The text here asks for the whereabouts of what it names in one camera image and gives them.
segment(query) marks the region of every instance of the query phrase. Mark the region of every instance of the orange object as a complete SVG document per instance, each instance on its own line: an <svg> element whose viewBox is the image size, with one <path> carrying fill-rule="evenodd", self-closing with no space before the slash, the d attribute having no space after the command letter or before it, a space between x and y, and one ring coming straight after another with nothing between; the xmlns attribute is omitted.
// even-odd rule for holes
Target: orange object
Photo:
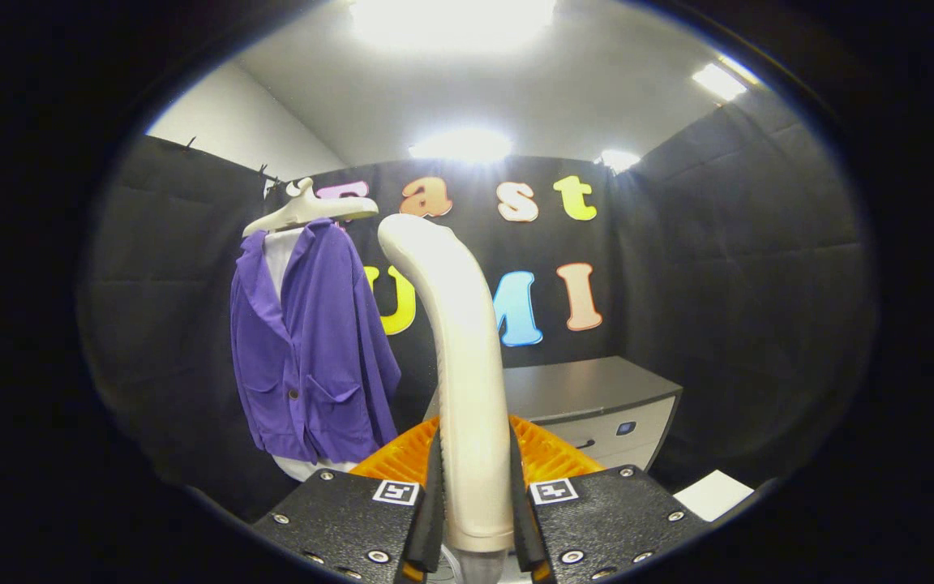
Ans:
<svg viewBox="0 0 934 584"><path fill-rule="evenodd" d="M438 430L438 417L421 422L359 462L350 475L427 484L427 454Z"/></svg>
<svg viewBox="0 0 934 584"><path fill-rule="evenodd" d="M563 479L604 470L589 456L530 421L511 415L525 485L545 480ZM400 480L426 484L427 454L438 430L438 417L431 418L401 433L395 440L370 455L349 474L379 480Z"/></svg>
<svg viewBox="0 0 934 584"><path fill-rule="evenodd" d="M550 430L511 415L511 425L521 449L525 485L545 480L577 477L604 470L604 466Z"/></svg>

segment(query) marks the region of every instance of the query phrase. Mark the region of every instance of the purple jacket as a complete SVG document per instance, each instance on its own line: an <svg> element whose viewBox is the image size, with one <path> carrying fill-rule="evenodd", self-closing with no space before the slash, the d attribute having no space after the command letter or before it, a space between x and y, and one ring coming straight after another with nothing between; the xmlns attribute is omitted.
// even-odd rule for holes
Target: purple jacket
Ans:
<svg viewBox="0 0 934 584"><path fill-rule="evenodd" d="M401 377L362 261L333 221L309 223L283 274L281 310L264 236L241 245L229 301L251 435L285 458L360 462L396 437L388 400Z"/></svg>

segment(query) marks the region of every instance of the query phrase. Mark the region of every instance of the colorful foam letter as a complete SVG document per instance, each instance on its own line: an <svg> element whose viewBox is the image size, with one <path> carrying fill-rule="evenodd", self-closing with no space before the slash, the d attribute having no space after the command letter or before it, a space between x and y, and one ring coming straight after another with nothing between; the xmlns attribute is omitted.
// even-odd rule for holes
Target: colorful foam letter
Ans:
<svg viewBox="0 0 934 584"><path fill-rule="evenodd" d="M568 288L568 304L572 309L568 317L568 330L594 329L600 326L604 318L593 306L593 290L589 288L589 275L593 266L589 264L564 264L557 268L557 276L564 280Z"/></svg>
<svg viewBox="0 0 934 584"><path fill-rule="evenodd" d="M496 310L496 328L507 323L503 343L507 347L534 345L542 340L542 332L535 328L535 317L531 310L531 282L535 276L530 271L512 271L499 279L492 307Z"/></svg>
<svg viewBox="0 0 934 584"><path fill-rule="evenodd" d="M579 182L578 176L572 174L570 177L561 178L553 182L553 190L560 191L561 200L564 202L564 211L568 217L578 221L589 221L597 216L597 208L587 206L583 195L592 195L593 188L585 182Z"/></svg>
<svg viewBox="0 0 934 584"><path fill-rule="evenodd" d="M342 195L367 196L370 194L370 185L366 181L348 182L347 185L335 185L316 190L315 196L320 199L340 199Z"/></svg>
<svg viewBox="0 0 934 584"><path fill-rule="evenodd" d="M374 266L363 266L366 270L366 278L370 280L370 290L374 289L374 282L381 276L381 270ZM416 318L416 289L405 280L403 274L396 270L396 267L388 267L388 276L396 278L396 311L389 316L381 315L381 324L384 325L384 333L387 336L397 335L409 328Z"/></svg>
<svg viewBox="0 0 934 584"><path fill-rule="evenodd" d="M533 202L535 193L523 182L501 182L496 187L496 196L501 200L496 209L507 221L535 221L538 206Z"/></svg>
<svg viewBox="0 0 934 584"><path fill-rule="evenodd" d="M400 213L426 217L440 217L452 209L452 201L445 192L445 181L438 177L423 177L405 185L405 200L399 206Z"/></svg>

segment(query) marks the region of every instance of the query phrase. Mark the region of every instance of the white hanger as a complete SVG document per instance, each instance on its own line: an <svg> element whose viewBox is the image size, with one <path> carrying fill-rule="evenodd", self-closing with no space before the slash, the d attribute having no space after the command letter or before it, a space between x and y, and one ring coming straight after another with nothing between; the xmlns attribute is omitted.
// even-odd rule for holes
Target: white hanger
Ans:
<svg viewBox="0 0 934 584"><path fill-rule="evenodd" d="M290 200L279 211L255 219L244 228L244 237L256 230L281 230L296 225L308 225L320 217L330 217L334 221L352 221L370 217L378 213L377 203L363 196L347 196L344 199L320 199L312 191L312 177L301 178L297 190L293 182L286 185L286 195Z"/></svg>

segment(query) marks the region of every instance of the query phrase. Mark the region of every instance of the white curved handle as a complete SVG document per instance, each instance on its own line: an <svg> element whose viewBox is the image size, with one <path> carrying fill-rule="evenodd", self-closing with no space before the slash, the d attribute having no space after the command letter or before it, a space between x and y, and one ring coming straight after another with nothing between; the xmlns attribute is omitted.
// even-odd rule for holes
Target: white curved handle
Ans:
<svg viewBox="0 0 934 584"><path fill-rule="evenodd" d="M508 550L514 536L511 432L485 274L452 230L421 217L389 215L378 238L416 288L434 330L449 546Z"/></svg>
<svg viewBox="0 0 934 584"><path fill-rule="evenodd" d="M377 214L377 203L366 197L320 199L312 190L312 177L301 178L297 187L293 182L288 182L286 195L290 197L290 200L285 206L262 218L255 219L244 228L243 237L251 235L256 230L278 230L292 225L305 225L312 219L320 217L330 217L334 221L352 221Z"/></svg>

